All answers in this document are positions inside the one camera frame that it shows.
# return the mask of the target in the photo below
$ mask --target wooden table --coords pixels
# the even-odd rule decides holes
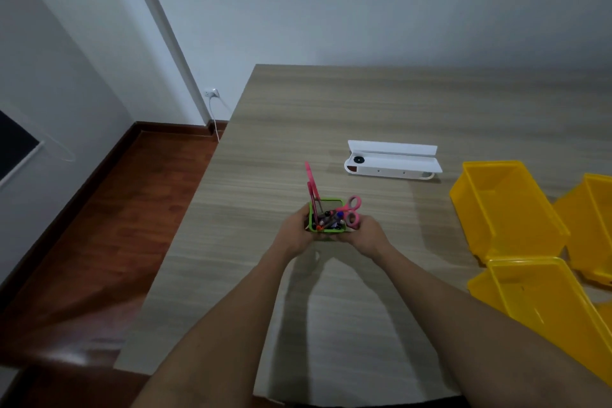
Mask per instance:
[[[465,290],[481,269],[448,197],[462,162],[522,160],[553,198],[584,172],[612,174],[611,91],[582,74],[257,65],[116,367],[153,373],[247,274],[308,200],[306,160],[322,196],[360,195],[399,250]],[[437,145],[444,173],[349,175],[348,139]],[[283,277],[255,393],[355,406],[455,391],[384,273],[316,243]]]

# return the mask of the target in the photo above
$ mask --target wall socket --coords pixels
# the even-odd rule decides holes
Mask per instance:
[[[212,97],[221,98],[221,96],[219,95],[219,91],[215,88],[204,89],[204,97],[208,97],[209,99]]]

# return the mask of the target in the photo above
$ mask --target reddish brown floor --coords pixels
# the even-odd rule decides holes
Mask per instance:
[[[141,133],[127,150],[0,316],[0,363],[35,365],[11,406],[129,406],[146,377],[112,365],[216,147]]]

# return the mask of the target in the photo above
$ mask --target forearm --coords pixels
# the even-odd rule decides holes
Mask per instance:
[[[427,273],[391,245],[375,261],[472,406],[610,403],[605,383],[517,321]]]
[[[248,405],[287,256],[259,264],[185,335],[134,407]]]

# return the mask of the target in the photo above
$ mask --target black screen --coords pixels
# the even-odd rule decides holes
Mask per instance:
[[[38,144],[30,133],[0,112],[0,181]]]

